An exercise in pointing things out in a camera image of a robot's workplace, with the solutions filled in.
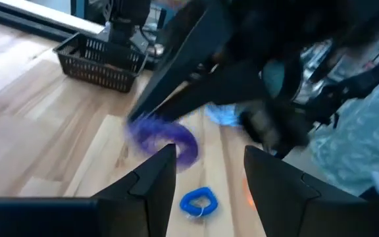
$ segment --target blue ring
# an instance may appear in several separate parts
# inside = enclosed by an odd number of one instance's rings
[[[206,197],[210,201],[210,204],[204,208],[196,207],[191,204],[191,201],[201,197]],[[184,195],[181,199],[180,207],[193,217],[204,217],[210,215],[217,209],[218,202],[210,188],[202,187]]]

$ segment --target purple hair tie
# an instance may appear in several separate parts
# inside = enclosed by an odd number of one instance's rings
[[[176,122],[165,122],[155,117],[140,117],[129,124],[131,138],[144,152],[158,152],[156,141],[170,140],[180,150],[176,160],[178,167],[187,169],[197,161],[198,145],[194,135]]]

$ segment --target black basket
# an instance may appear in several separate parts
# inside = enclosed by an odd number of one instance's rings
[[[63,72],[75,79],[127,93],[147,55],[77,33],[53,50]]]

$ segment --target patterned cloth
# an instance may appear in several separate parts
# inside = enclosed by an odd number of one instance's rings
[[[359,196],[373,186],[379,171],[379,86],[364,100],[340,109],[338,127],[322,126],[311,142],[313,162],[331,184]]]

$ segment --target wooden table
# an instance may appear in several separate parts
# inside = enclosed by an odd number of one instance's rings
[[[124,119],[150,72],[129,94],[67,78],[55,42],[0,25],[0,196],[91,196],[136,168],[143,155],[124,135]],[[168,236],[265,236],[244,193],[243,150],[235,128],[203,110],[182,119],[200,160],[178,174]],[[179,209],[187,192],[209,186],[220,206],[203,221]]]

